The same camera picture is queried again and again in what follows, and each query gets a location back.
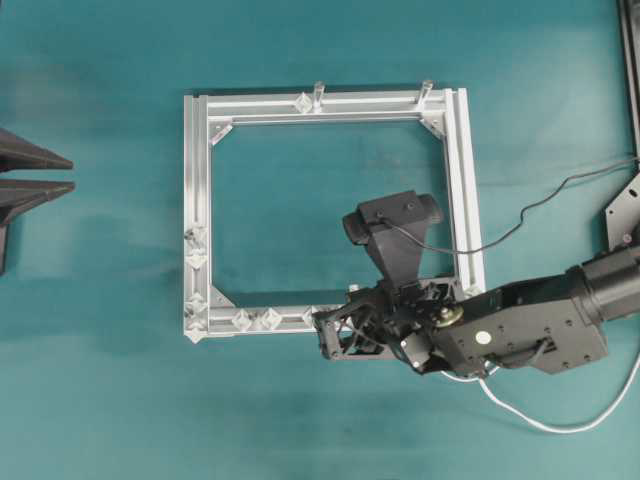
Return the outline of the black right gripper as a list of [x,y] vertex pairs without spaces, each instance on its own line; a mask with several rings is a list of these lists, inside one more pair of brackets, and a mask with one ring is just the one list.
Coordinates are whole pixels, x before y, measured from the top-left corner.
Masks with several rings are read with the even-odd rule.
[[390,360],[447,365],[433,340],[460,300],[455,277],[421,278],[396,290],[380,281],[348,295],[347,304],[312,315],[319,349],[330,361]]

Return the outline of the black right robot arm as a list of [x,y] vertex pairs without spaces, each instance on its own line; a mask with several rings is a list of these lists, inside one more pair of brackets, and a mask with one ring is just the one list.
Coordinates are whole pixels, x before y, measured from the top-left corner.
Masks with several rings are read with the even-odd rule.
[[464,299],[450,279],[384,283],[313,315],[328,360],[394,356],[420,375],[487,374],[488,363],[555,374],[608,353],[604,323],[639,310],[639,249]]

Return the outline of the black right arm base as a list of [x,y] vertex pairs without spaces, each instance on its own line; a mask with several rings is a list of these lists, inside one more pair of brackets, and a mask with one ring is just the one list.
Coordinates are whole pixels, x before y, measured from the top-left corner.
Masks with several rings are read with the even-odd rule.
[[610,251],[639,244],[639,181],[636,174],[604,209]]

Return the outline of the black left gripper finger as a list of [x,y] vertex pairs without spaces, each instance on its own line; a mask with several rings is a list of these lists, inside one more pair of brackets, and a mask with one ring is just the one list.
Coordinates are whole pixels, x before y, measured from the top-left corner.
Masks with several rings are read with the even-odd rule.
[[73,162],[1,129],[1,172],[12,170],[71,170]]
[[6,268],[12,221],[75,189],[74,182],[4,179],[1,181],[1,274]]

